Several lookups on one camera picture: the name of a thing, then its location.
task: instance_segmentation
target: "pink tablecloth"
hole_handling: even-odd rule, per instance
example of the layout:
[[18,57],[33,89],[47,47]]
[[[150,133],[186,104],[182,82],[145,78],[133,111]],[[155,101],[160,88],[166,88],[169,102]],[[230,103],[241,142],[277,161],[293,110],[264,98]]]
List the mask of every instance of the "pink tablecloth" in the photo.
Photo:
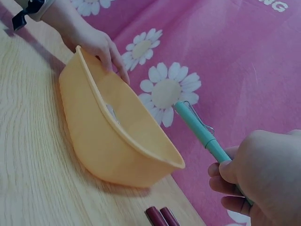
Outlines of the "pink tablecloth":
[[132,87],[177,146],[173,174],[208,226],[251,225],[210,190],[214,162],[174,114],[189,100],[224,147],[254,129],[301,128],[301,8],[298,0],[72,0],[116,42]]

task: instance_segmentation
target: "dark red pen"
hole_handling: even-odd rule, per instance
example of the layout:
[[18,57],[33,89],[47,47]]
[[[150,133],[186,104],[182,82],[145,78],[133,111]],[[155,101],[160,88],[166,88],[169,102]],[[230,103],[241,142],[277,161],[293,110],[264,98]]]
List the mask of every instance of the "dark red pen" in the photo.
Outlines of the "dark red pen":
[[145,211],[145,214],[147,215],[148,219],[150,220],[153,226],[169,226],[156,207],[149,207]]
[[168,226],[180,226],[173,213],[167,207],[160,209],[160,212],[164,217],[165,221],[168,223]]

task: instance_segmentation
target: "black object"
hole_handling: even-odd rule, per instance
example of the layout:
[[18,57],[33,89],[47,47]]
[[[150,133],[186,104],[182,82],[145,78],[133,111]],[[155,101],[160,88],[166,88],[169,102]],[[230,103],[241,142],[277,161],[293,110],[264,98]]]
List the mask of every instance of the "black object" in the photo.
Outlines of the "black object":
[[24,27],[27,24],[25,16],[28,14],[37,13],[43,6],[44,2],[45,0],[29,0],[27,8],[23,9],[12,19],[14,31],[17,31]]

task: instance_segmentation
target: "sleeve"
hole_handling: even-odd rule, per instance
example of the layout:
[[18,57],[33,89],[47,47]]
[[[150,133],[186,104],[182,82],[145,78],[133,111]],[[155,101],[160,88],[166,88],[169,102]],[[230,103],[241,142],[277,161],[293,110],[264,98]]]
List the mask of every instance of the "sleeve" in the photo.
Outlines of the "sleeve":
[[[54,1],[55,0],[45,0],[43,6],[37,13],[29,14],[28,16],[30,16],[30,18],[35,21],[40,21],[41,17],[44,15],[46,10],[52,5]],[[28,6],[28,0],[15,0],[15,2],[18,3],[23,9],[25,9]]]

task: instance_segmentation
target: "flower center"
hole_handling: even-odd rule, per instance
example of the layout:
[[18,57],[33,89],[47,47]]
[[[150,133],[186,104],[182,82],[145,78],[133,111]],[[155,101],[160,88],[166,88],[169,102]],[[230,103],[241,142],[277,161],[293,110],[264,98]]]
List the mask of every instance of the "flower center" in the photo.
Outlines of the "flower center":
[[151,98],[156,107],[166,109],[178,101],[181,90],[178,82],[172,79],[165,79],[155,85]]
[[98,2],[99,0],[84,0],[87,3],[94,3],[94,2]]
[[138,43],[137,45],[135,45],[132,53],[133,59],[136,60],[142,57],[143,54],[145,54],[150,47],[151,47],[151,41],[149,40],[144,40]]

